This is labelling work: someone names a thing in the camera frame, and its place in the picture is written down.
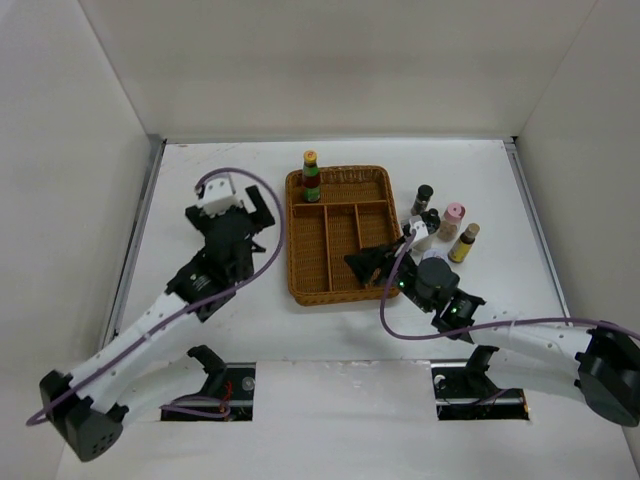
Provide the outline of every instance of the small bottle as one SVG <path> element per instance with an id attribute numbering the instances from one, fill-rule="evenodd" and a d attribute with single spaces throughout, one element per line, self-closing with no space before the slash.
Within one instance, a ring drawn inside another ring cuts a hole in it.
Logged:
<path id="1" fill-rule="evenodd" d="M 429 185 L 420 185 L 416 199 L 413 201 L 413 207 L 411 207 L 411 215 L 420 215 L 422 212 L 425 212 L 432 195 L 433 188 Z"/>
<path id="2" fill-rule="evenodd" d="M 471 246 L 473 242 L 476 241 L 476 235 L 478 235 L 479 231 L 480 225 L 470 223 L 467 229 L 460 235 L 458 241 L 454 243 L 451 250 L 449 250 L 449 260 L 454 263 L 461 263 L 469 253 L 469 250 L 471 250 Z"/>
<path id="3" fill-rule="evenodd" d="M 434 234 L 438 231 L 440 227 L 440 214 L 438 210 L 435 208 L 430 208 L 426 212 L 422 212 L 420 214 L 420 218 L 427 226 L 427 231 L 429 232 L 429 236 L 424 240 L 416 243 L 413 248 L 415 248 L 419 252 L 424 252 L 425 250 L 431 248 L 431 244 L 433 243 Z"/>
<path id="4" fill-rule="evenodd" d="M 458 234 L 460 223 L 464 217 L 466 210 L 460 203 L 450 203 L 447 210 L 442 216 L 440 228 L 438 229 L 438 238 L 443 242 L 450 242 Z"/>
<path id="5" fill-rule="evenodd" d="M 320 200 L 320 170 L 318 169 L 318 155 L 313 150 L 304 152 L 302 167 L 302 186 L 304 187 L 305 202 L 314 203 Z"/>

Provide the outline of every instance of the pink bottle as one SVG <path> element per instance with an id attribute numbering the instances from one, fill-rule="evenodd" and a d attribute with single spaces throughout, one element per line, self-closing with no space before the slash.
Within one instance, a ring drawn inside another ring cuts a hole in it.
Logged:
<path id="1" fill-rule="evenodd" d="M 461 203 L 450 203 L 442 215 L 438 238 L 444 242 L 450 242 L 458 235 L 460 223 L 464 218 L 466 210 Z"/>

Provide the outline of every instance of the green bottle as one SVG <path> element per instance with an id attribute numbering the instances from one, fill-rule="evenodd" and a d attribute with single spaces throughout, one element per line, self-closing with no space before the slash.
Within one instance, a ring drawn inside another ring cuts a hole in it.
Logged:
<path id="1" fill-rule="evenodd" d="M 304 200 L 309 203 L 320 200 L 320 169 L 318 155 L 313 150 L 304 152 L 304 166 L 302 167 L 302 186 Z"/>

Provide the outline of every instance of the wicker tray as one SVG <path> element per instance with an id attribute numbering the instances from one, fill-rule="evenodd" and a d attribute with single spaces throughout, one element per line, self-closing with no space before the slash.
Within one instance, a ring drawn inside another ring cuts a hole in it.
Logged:
<path id="1" fill-rule="evenodd" d="M 300 305 L 379 299 L 383 288 L 363 287 L 344 256 L 400 237 L 389 174 L 354 166 L 320 176 L 320 203 L 303 200 L 302 170 L 287 176 L 289 291 Z"/>

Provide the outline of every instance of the white wall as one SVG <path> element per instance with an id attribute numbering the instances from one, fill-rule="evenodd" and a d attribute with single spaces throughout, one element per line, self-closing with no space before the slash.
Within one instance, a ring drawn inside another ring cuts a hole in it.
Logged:
<path id="1" fill-rule="evenodd" d="M 636 330 L 639 26 L 640 2 L 600 0 L 518 142 L 571 312 Z"/>
<path id="2" fill-rule="evenodd" d="M 95 347 L 149 144 L 76 0 L 0 5 L 0 476 L 54 478 L 38 381 Z"/>
<path id="3" fill-rule="evenodd" d="M 518 134 L 594 0 L 81 0 L 148 132 Z"/>

